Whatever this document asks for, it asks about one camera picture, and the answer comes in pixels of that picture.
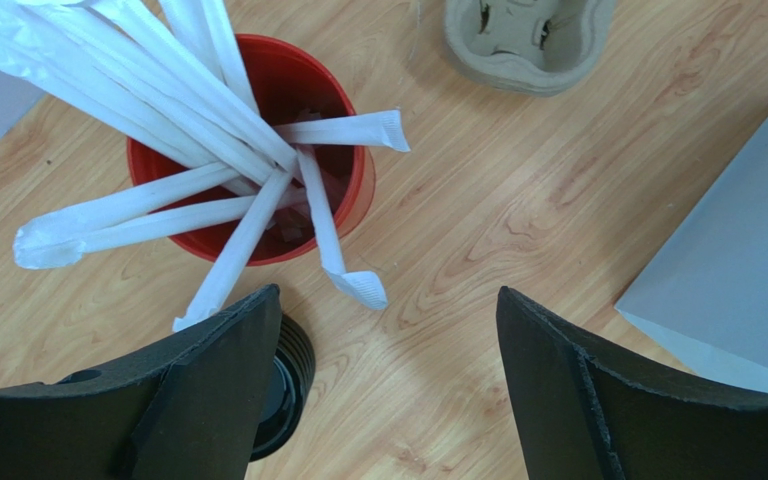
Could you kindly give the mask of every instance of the bundle of straws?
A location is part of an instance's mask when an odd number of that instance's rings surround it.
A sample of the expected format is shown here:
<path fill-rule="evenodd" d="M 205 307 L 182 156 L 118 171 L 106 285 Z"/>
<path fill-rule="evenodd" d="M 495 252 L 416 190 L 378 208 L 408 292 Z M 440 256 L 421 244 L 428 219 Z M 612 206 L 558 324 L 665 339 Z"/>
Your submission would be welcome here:
<path fill-rule="evenodd" d="M 331 119 L 299 112 L 304 121 L 270 127 L 222 0 L 159 3 L 170 30 L 140 0 L 0 0 L 1 71 L 188 168 L 31 220 L 17 232 L 15 262 L 57 268 L 86 253 L 241 219 L 175 319 L 179 331 L 222 308 L 275 212 L 289 208 L 312 218 L 334 285 L 385 308 L 375 273 L 346 271 L 328 199 L 339 182 L 319 169 L 312 146 L 409 151 L 399 111 Z M 150 213 L 219 185 L 238 197 Z"/>

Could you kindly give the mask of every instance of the black container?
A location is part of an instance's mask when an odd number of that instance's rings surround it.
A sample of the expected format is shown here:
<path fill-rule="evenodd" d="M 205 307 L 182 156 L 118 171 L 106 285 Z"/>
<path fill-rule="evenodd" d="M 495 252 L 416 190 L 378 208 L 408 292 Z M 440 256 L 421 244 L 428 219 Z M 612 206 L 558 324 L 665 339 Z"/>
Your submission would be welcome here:
<path fill-rule="evenodd" d="M 295 321 L 284 315 L 272 380 L 251 452 L 252 462 L 277 451 L 295 433 L 315 372 L 316 358 L 310 338 Z"/>

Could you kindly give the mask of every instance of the wooden table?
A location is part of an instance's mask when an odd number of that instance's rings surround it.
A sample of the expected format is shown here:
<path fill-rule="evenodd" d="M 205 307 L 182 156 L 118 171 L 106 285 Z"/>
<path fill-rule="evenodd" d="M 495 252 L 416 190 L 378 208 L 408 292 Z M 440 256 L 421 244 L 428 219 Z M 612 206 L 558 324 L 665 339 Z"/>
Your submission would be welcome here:
<path fill-rule="evenodd" d="M 229 3 L 237 30 L 311 52 L 359 111 L 401 108 L 413 146 L 373 150 L 375 202 L 343 242 L 389 309 L 336 292 L 316 253 L 234 290 L 279 284 L 318 355 L 296 435 L 248 478 L 524 478 L 502 285 L 678 365 L 612 304 L 768 114 L 768 1 L 622 0 L 595 72 L 549 99 L 456 74 L 442 0 Z M 210 265 L 168 240 L 60 270 L 12 261 L 29 219 L 127 186 L 123 136 L 55 99 L 0 142 L 0 387 L 124 355 L 185 311 Z"/>

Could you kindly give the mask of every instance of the wood grain surface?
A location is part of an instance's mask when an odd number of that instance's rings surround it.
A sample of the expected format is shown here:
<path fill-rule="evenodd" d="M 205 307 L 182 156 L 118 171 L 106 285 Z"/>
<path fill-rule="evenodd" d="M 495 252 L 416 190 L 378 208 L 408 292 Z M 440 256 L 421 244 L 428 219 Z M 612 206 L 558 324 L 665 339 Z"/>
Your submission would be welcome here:
<path fill-rule="evenodd" d="M 612 304 L 768 114 L 768 1 L 621 0 L 573 90 L 537 99 L 459 76 L 443 0 L 230 1 L 238 31 L 320 59 L 360 112 L 401 108 L 410 154 L 373 149 L 368 217 L 343 241 L 391 306 L 335 291 L 316 252 L 246 271 L 310 333 L 301 425 L 249 479 L 525 478 L 494 324 L 509 285 L 650 358 Z M 55 382 L 156 341 L 209 264 L 168 240 L 53 271 L 12 261 L 17 228 L 129 186 L 124 137 L 44 99 L 0 142 L 0 387 Z"/>

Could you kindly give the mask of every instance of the red plastic cup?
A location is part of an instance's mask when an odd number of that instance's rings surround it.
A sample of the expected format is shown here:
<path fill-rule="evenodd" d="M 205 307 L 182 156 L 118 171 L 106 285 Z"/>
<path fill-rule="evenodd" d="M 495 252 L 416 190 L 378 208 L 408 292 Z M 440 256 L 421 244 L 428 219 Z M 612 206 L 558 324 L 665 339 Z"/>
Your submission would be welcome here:
<path fill-rule="evenodd" d="M 354 107 L 337 79 L 321 63 L 303 50 L 281 40 L 260 35 L 236 35 L 245 59 L 248 78 L 260 114 L 270 125 L 292 123 L 306 109 L 322 118 L 354 115 Z M 349 177 L 346 193 L 334 214 L 337 232 L 344 236 L 366 216 L 375 193 L 375 169 L 365 147 L 328 145 L 316 149 L 319 167 L 336 178 Z M 127 161 L 134 185 L 174 175 L 185 167 L 164 155 L 127 139 Z M 194 203 L 232 198 L 229 191 L 216 187 L 181 200 L 166 209 Z M 239 222 L 174 235 L 171 240 L 189 253 L 214 262 Z M 269 265 L 299 257 L 316 246 L 313 226 L 302 228 L 304 243 L 288 243 L 277 227 L 266 231 L 248 262 L 250 266 Z"/>

